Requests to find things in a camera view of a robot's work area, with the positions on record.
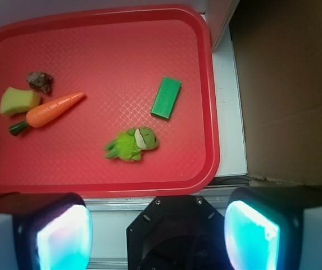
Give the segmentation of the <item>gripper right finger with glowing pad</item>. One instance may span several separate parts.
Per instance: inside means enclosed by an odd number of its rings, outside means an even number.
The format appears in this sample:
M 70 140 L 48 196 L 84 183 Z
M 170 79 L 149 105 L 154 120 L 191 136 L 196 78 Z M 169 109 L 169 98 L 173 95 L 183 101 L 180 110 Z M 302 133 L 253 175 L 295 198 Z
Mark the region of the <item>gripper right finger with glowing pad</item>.
M 224 237 L 234 269 L 322 269 L 322 186 L 236 188 Z

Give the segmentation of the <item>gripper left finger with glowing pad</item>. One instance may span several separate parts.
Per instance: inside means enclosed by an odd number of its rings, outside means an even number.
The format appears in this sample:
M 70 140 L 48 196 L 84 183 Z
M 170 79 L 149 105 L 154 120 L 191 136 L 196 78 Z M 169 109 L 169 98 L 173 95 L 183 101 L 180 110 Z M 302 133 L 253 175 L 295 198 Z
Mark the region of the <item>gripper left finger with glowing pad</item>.
M 0 269 L 87 269 L 92 237 L 76 193 L 0 193 Z

